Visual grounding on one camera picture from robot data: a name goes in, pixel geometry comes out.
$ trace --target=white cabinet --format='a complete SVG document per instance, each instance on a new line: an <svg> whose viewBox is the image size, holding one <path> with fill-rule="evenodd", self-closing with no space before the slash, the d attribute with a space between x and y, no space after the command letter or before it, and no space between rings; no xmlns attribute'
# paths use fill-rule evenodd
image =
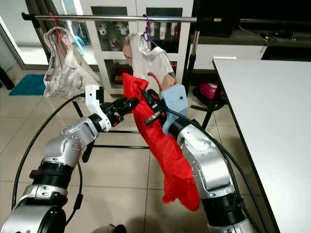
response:
<svg viewBox="0 0 311 233"><path fill-rule="evenodd" d="M260 60L266 46L256 45L198 45L194 69L214 69L213 58Z"/></svg>
<svg viewBox="0 0 311 233"><path fill-rule="evenodd" d="M190 17L192 5L192 0L81 0L84 15ZM123 41L128 33L144 32L146 22L87 21L86 24L105 89L110 94L122 94L121 74L132 72L122 53ZM152 39L166 50L177 82L181 83L190 23L154 23L153 26Z"/></svg>

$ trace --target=red cloth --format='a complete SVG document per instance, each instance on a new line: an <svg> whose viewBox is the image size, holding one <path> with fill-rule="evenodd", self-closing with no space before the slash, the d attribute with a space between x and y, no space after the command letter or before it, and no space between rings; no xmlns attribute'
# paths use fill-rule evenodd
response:
<svg viewBox="0 0 311 233"><path fill-rule="evenodd" d="M190 210L199 208L200 197L197 191L191 167L184 158L176 140L166 135L158 121L147 126L144 119L153 114L142 91L148 82L143 79L123 74L124 96L128 99L138 98L138 106L132 111L137 128L147 142L152 154L158 160L164 173L164 202L179 199Z"/></svg>

